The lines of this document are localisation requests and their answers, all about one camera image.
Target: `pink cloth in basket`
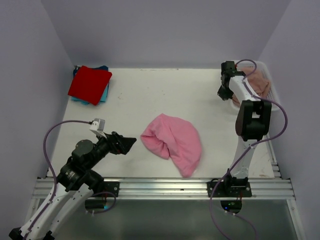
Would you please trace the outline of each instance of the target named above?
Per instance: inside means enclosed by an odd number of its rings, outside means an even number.
[[[253,68],[251,68],[251,67],[243,67],[242,69],[240,69],[240,71],[243,71],[246,75],[251,73],[252,70],[253,70]],[[270,80],[264,78],[264,76],[262,75],[262,72],[259,70],[256,70],[253,74],[251,74],[248,77],[248,83],[251,85],[253,90],[260,97],[263,97],[263,98],[265,98],[268,95],[270,88],[271,88]],[[234,94],[232,96],[232,101],[233,101],[234,105],[240,107],[241,104],[239,103],[238,98]]]
[[[188,121],[160,114],[141,135],[144,146],[155,155],[169,159],[184,178],[191,177],[199,164],[202,147],[199,134]]]

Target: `white tabletop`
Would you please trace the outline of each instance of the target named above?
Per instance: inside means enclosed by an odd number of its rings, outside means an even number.
[[[137,142],[127,155],[108,154],[93,170],[103,177],[180,178],[171,160],[149,152],[141,133],[158,115],[166,114],[191,122],[198,130],[202,157],[193,178],[222,177],[230,167],[238,144],[235,132],[237,112],[217,96],[219,69],[139,69],[112,68],[106,103],[83,105],[69,99],[63,120],[105,119],[104,131]],[[89,125],[61,126],[52,157],[57,174],[66,164],[78,141],[97,141]],[[250,178],[274,178],[267,145],[256,147],[249,168]]]

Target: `blue cloth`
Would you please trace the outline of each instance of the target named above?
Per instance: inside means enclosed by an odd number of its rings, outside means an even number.
[[[93,68],[93,69],[100,69],[100,70],[106,70],[106,71],[109,70],[109,68],[108,68],[107,66],[95,67],[95,68]],[[76,73],[78,72],[78,70],[79,70],[79,67],[77,67],[77,68],[75,68],[75,69],[73,70],[73,77],[75,77],[75,75],[76,75]],[[106,87],[105,87],[105,90],[104,90],[104,92],[103,92],[103,94],[102,94],[102,96],[101,96],[101,99],[100,99],[100,103],[105,103],[105,102],[106,102],[107,96],[108,96],[108,90],[109,90],[109,83],[108,83],[108,84],[106,85]],[[81,102],[83,105],[88,105],[88,104],[90,104],[89,102],[84,101],[84,100],[79,99],[79,98],[74,97],[74,96],[71,97],[71,100],[72,100],[72,101],[75,101],[75,102]]]

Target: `purple-white wall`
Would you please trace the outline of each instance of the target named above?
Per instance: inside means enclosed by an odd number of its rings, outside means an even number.
[[[257,59],[290,0],[42,0],[74,65],[212,68]]]
[[[72,64],[39,0],[0,1],[0,239],[24,224],[42,140],[63,117]],[[52,151],[55,136],[48,142]]]
[[[289,122],[273,142],[282,176],[291,178],[307,238],[320,239],[320,1],[292,0],[259,60],[265,62]],[[282,128],[274,116],[270,131]]]

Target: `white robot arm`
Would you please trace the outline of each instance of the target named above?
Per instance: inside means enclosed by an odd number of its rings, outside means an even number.
[[[248,83],[248,80],[243,79],[243,76],[233,76],[230,78],[229,82],[229,89],[234,93],[234,95],[236,95],[239,103],[242,103],[243,101],[259,101],[256,98],[252,97],[248,90],[245,88],[243,81],[247,83],[250,91],[253,94],[256,94],[256,92]],[[248,139],[247,141],[244,141],[241,136],[238,136],[238,145],[236,147],[236,152],[231,166],[239,159],[244,151],[255,142],[257,142],[256,139]],[[232,177],[244,179],[249,176],[249,166],[254,155],[255,148],[255,146],[251,147],[250,150],[242,158],[242,160],[230,171]]]
[[[221,87],[218,95],[225,101],[232,99],[235,94],[241,103],[235,122],[235,132],[238,135],[238,145],[231,167],[227,170],[227,177],[218,185],[213,197],[251,197],[251,187],[248,182],[249,166],[255,151],[257,141],[269,131],[272,105],[269,101],[255,97],[243,71],[238,71],[234,61],[221,64]],[[208,195],[217,182],[207,183]]]
[[[13,240],[54,240],[61,226],[83,205],[86,199],[105,189],[103,177],[92,168],[108,153],[127,154],[136,138],[123,137],[116,132],[103,132],[105,121],[96,118],[90,130],[98,138],[79,141],[67,163],[57,176],[56,190],[49,195],[34,216],[21,228],[14,228],[9,237]]]

